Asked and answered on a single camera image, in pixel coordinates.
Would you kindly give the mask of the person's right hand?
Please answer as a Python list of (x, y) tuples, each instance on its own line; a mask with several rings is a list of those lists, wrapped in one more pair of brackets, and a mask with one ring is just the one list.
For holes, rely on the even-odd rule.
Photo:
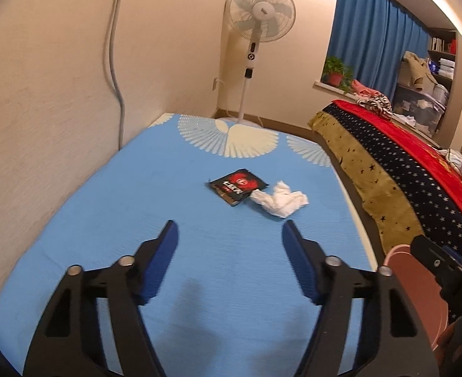
[(462, 317), (443, 331), (434, 354), (439, 376), (462, 377)]

